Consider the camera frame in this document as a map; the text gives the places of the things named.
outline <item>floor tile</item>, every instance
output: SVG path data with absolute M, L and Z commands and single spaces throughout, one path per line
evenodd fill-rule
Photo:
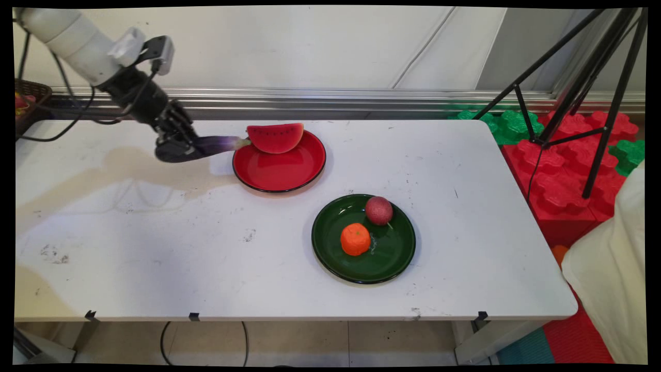
M 165 322 L 101 322 L 76 363 L 165 364 L 159 342 Z M 172 342 L 171 336 L 165 344 Z
M 246 322 L 248 367 L 347 367 L 346 322 Z
M 349 322 L 351 367 L 456 365 L 449 322 Z
M 174 365 L 243 365 L 246 345 L 241 322 L 173 322 L 165 335 L 163 346 Z

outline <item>orange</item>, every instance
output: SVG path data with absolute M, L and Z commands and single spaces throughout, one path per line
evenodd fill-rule
M 560 269 L 563 268 L 563 258 L 564 254 L 567 253 L 569 249 L 565 246 L 555 246 L 551 248 L 551 253 L 553 253 L 553 257 L 555 257 L 555 261 L 560 265 Z
M 368 229 L 362 224 L 351 224 L 342 230 L 340 243 L 344 252 L 351 256 L 360 256 L 371 245 Z

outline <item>red plate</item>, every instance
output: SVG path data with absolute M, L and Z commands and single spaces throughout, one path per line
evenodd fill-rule
M 284 193 L 307 185 L 326 164 L 326 149 L 307 130 L 301 142 L 284 154 L 267 154 L 253 145 L 234 153 L 234 174 L 246 186 L 267 193 Z

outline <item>white cloth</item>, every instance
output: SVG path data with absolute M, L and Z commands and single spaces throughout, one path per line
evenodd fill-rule
M 563 275 L 616 363 L 647 364 L 645 168 L 615 198 L 615 215 L 577 241 Z

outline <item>tripod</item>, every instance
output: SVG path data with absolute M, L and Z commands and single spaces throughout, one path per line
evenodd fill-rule
M 592 52 L 588 60 L 583 65 L 579 74 L 576 76 L 574 83 L 569 87 L 566 96 L 559 103 L 555 114 L 546 125 L 544 131 L 537 137 L 533 131 L 532 123 L 530 122 L 530 117 L 528 116 L 528 111 L 525 108 L 525 102 L 523 95 L 521 94 L 521 89 L 519 84 L 525 80 L 530 74 L 532 74 L 539 66 L 546 62 L 553 54 L 555 54 L 560 48 L 562 48 L 569 40 L 574 38 L 583 28 L 590 24 L 595 18 L 597 18 L 604 9 L 595 9 L 592 11 L 583 21 L 578 23 L 570 32 L 567 33 L 564 37 L 560 39 L 548 52 L 546 52 L 542 57 L 540 57 L 532 66 L 525 70 L 519 77 L 517 77 L 505 90 L 503 90 L 496 98 L 493 99 L 485 108 L 483 108 L 473 119 L 479 120 L 484 114 L 493 108 L 498 102 L 500 102 L 505 96 L 510 94 L 514 90 L 516 98 L 519 101 L 521 106 L 521 112 L 524 116 L 525 125 L 528 129 L 529 140 L 530 142 L 540 144 L 540 158 L 541 151 L 564 142 L 569 142 L 572 140 L 577 140 L 579 138 L 584 138 L 587 136 L 592 136 L 594 134 L 601 134 L 599 145 L 590 168 L 590 174 L 588 180 L 583 188 L 583 198 L 587 199 L 590 197 L 592 192 L 592 187 L 594 186 L 594 181 L 597 177 L 597 172 L 599 166 L 602 162 L 603 154 L 606 150 L 606 145 L 608 143 L 608 138 L 610 137 L 611 131 L 613 130 L 613 125 L 615 124 L 615 117 L 619 110 L 620 104 L 622 103 L 622 97 L 624 96 L 624 91 L 627 88 L 633 66 L 636 62 L 636 57 L 641 48 L 642 38 L 645 34 L 645 29 L 647 28 L 647 18 L 648 18 L 648 9 L 642 8 L 640 17 L 634 21 L 633 24 L 627 30 L 627 25 L 631 23 L 635 13 L 638 8 L 624 8 L 620 9 L 617 16 L 613 20 L 612 24 L 606 30 L 606 33 L 602 39 L 597 44 L 595 50 Z M 570 111 L 570 115 L 576 114 L 576 111 L 583 103 L 583 100 L 587 96 L 592 84 L 597 79 L 599 72 L 603 67 L 608 63 L 608 60 L 616 51 L 617 47 L 622 43 L 622 39 L 631 31 L 631 29 L 637 24 L 636 32 L 634 33 L 633 41 L 631 42 L 631 47 L 629 48 L 629 53 L 627 54 L 627 59 L 625 60 L 624 67 L 622 69 L 622 74 L 620 75 L 617 87 L 615 88 L 615 95 L 613 96 L 613 101 L 611 103 L 611 108 L 608 111 L 608 116 L 606 118 L 606 123 L 604 127 L 589 130 L 585 133 L 577 134 L 574 136 L 566 137 L 561 140 L 550 141 L 550 139 L 555 134 L 560 123 L 563 121 L 564 116 L 567 112 Z

